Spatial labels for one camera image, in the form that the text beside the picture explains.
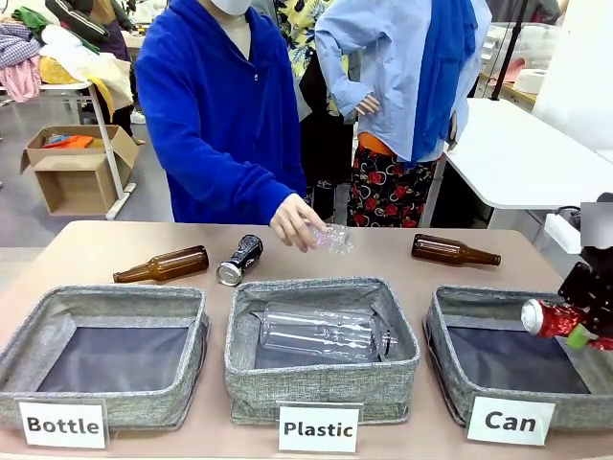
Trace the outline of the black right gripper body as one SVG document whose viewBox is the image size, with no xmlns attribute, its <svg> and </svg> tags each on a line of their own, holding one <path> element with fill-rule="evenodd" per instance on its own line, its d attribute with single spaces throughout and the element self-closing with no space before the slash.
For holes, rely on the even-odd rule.
<svg viewBox="0 0 613 460">
<path fill-rule="evenodd" d="M 579 323 L 597 336 L 612 335 L 612 252 L 612 247 L 583 247 L 581 261 L 566 276 L 584 282 L 585 306 L 568 305 L 582 313 Z"/>
</svg>

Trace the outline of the person's left hand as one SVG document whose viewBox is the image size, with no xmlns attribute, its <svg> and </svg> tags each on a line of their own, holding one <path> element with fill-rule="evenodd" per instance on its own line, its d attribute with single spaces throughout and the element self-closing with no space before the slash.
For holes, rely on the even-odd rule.
<svg viewBox="0 0 613 460">
<path fill-rule="evenodd" d="M 287 246 L 295 246 L 303 253 L 316 248 L 313 228 L 327 231 L 326 224 L 297 194 L 289 195 L 277 208 L 269 226 Z"/>
</svg>

